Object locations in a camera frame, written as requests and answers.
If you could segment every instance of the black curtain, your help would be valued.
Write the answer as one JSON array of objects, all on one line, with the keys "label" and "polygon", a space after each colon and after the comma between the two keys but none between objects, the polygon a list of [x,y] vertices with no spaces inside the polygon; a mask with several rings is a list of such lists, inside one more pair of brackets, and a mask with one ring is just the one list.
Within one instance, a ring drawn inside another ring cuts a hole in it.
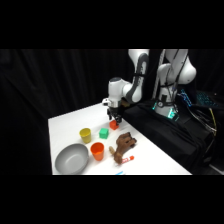
[{"label": "black curtain", "polygon": [[[161,49],[152,49],[143,100],[153,92]],[[190,50],[198,89],[224,95],[223,49]],[[48,119],[108,96],[108,81],[132,81],[128,49],[1,49],[1,174],[51,174]]]}]

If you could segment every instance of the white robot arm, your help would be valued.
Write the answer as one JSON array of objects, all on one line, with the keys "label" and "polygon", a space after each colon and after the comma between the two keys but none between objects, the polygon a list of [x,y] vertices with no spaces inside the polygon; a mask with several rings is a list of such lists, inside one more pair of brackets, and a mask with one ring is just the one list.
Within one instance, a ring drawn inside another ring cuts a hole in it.
[{"label": "white robot arm", "polygon": [[102,103],[109,107],[109,118],[111,120],[114,117],[117,124],[122,122],[118,111],[122,97],[130,104],[137,103],[142,98],[142,87],[149,64],[149,51],[149,49],[129,49],[129,57],[135,66],[132,84],[119,77],[113,78],[109,82],[109,97]]},{"label": "white robot arm", "polygon": [[189,84],[197,72],[189,60],[188,49],[167,49],[165,56],[169,63],[161,65],[157,71],[160,94],[154,109],[156,113],[173,119],[178,112],[174,104],[178,84]]}]

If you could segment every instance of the gray bowl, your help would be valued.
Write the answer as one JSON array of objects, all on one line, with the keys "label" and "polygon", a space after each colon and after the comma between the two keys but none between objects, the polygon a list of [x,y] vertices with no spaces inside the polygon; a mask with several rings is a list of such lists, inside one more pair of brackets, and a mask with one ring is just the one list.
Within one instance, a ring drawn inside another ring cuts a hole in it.
[{"label": "gray bowl", "polygon": [[74,144],[63,149],[55,160],[55,168],[62,175],[79,174],[87,165],[89,152],[86,146]]}]

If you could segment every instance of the red cup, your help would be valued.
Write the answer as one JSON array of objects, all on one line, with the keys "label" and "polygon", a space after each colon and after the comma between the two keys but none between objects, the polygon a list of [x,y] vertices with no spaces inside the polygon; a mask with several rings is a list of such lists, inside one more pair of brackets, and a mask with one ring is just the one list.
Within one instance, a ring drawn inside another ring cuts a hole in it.
[{"label": "red cup", "polygon": [[93,144],[90,148],[95,160],[101,161],[104,157],[104,145],[100,142]]}]

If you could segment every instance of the white table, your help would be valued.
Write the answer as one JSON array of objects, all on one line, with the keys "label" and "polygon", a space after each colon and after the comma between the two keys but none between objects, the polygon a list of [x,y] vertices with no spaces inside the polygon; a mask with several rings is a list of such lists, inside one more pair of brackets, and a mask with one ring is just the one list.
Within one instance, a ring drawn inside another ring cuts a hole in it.
[{"label": "white table", "polygon": [[[79,131],[83,128],[90,128],[92,141],[86,144],[89,150],[89,162],[81,173],[83,175],[115,175],[120,171],[125,171],[127,175],[191,175],[125,120],[115,131],[109,128],[109,122],[107,107],[103,107],[102,104],[49,119],[53,174],[60,175],[55,168],[55,160],[61,150],[74,143],[84,144]],[[109,129],[107,140],[99,138],[101,128]],[[116,167],[109,152],[109,146],[116,150],[117,138],[127,132],[130,132],[138,142],[123,158],[134,156],[135,159]],[[100,162],[96,161],[90,152],[90,147],[95,142],[101,142],[105,146],[104,159]]]}]

